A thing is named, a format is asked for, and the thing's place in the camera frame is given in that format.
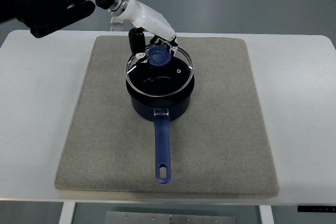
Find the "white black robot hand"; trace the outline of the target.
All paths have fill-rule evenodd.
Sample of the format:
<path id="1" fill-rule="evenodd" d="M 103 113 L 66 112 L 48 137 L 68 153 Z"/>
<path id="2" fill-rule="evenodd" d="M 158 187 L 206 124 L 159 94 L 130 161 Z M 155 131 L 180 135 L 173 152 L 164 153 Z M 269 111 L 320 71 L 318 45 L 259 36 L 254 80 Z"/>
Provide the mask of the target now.
<path id="1" fill-rule="evenodd" d="M 114 0 L 109 7 L 112 17 L 119 22 L 128 20 L 134 30 L 129 32 L 132 55 L 137 59 L 146 57 L 143 32 L 146 30 L 167 43 L 166 51 L 171 57 L 175 56 L 178 48 L 176 33 L 166 18 L 151 7 L 138 0 Z"/>

